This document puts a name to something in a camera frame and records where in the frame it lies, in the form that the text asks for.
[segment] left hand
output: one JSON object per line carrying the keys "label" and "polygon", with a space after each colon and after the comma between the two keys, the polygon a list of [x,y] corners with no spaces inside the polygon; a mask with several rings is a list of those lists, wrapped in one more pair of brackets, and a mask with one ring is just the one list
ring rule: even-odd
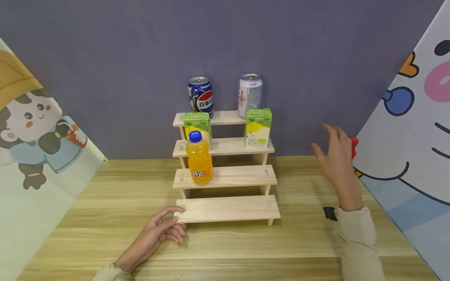
{"label": "left hand", "polygon": [[172,212],[183,213],[179,206],[168,206],[153,215],[133,243],[116,260],[114,265],[125,272],[132,273],[136,267],[146,261],[158,247],[166,240],[176,243],[183,242],[186,231],[180,224],[176,224],[177,217],[162,219]]}

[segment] green juice box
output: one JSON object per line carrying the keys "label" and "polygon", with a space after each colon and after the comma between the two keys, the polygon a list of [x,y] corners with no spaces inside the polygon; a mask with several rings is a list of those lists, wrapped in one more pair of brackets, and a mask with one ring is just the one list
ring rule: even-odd
{"label": "green juice box", "polygon": [[211,150],[211,123],[207,112],[189,112],[184,115],[184,132],[187,140],[192,131],[200,131],[202,139],[208,142],[209,150]]}
{"label": "green juice box", "polygon": [[245,123],[245,147],[267,147],[269,145],[272,111],[269,108],[247,110]]}

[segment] pink cheek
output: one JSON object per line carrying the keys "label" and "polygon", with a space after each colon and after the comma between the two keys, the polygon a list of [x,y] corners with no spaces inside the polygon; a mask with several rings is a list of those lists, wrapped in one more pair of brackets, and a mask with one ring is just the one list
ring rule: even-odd
{"label": "pink cheek", "polygon": [[423,84],[427,96],[438,103],[450,103],[450,61],[430,71]]}

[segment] wooden table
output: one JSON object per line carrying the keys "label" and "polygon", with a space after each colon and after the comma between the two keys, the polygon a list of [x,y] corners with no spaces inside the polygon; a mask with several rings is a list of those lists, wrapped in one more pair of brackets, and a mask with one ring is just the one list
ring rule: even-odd
{"label": "wooden table", "polygon": [[[248,165],[241,158],[215,166]],[[342,280],[335,222],[323,207],[336,206],[331,183],[314,157],[270,157],[277,175],[274,194],[281,220],[199,223],[187,226],[182,245],[165,242],[134,273],[135,280]],[[109,160],[27,265],[19,280],[91,280],[134,240],[150,215],[175,204],[178,159]],[[363,187],[378,249],[389,281],[435,281],[434,274]],[[199,191],[197,197],[257,195],[259,189]]]}

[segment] wooden display shelf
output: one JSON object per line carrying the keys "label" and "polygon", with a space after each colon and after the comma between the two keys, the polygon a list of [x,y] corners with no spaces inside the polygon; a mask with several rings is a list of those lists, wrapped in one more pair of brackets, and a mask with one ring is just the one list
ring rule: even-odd
{"label": "wooden display shelf", "polygon": [[193,189],[277,184],[272,165],[215,167],[213,169],[214,177],[204,186],[194,183],[189,169],[178,169],[175,173],[173,188]]}
{"label": "wooden display shelf", "polygon": [[[173,188],[180,190],[182,200],[177,201],[186,212],[175,215],[179,217],[178,223],[223,222],[239,220],[267,219],[272,225],[274,219],[280,218],[277,202],[273,195],[269,195],[270,187],[277,184],[272,165],[266,165],[269,153],[275,152],[272,141],[269,139],[267,148],[246,148],[244,138],[213,138],[212,156],[223,155],[251,155],[259,164],[253,166],[215,167],[214,177],[204,186],[194,183],[188,168],[188,155],[186,154],[186,135],[184,130],[184,117],[186,113],[177,113],[173,126],[180,129],[182,140],[176,141],[172,156],[178,157],[183,169],[175,173]],[[236,110],[216,111],[210,119],[211,125],[237,125],[245,124]],[[260,196],[238,196],[221,198],[189,199],[190,191],[196,188],[217,187],[249,187],[259,186]]]}
{"label": "wooden display shelf", "polygon": [[[183,120],[186,113],[177,113],[173,120],[174,127],[184,127]],[[214,116],[211,118],[211,126],[215,125],[237,125],[245,124],[245,118],[238,115],[237,110],[229,111],[214,111]]]}
{"label": "wooden display shelf", "polygon": [[[173,149],[173,157],[187,157],[186,144],[187,140],[177,140]],[[269,139],[267,147],[247,148],[245,147],[245,138],[213,138],[211,142],[211,156],[221,155],[244,155],[244,154],[261,154],[274,153],[275,149],[272,141]]]}
{"label": "wooden display shelf", "polygon": [[175,213],[178,223],[211,223],[267,219],[272,225],[281,218],[273,195],[178,199],[184,213]]}

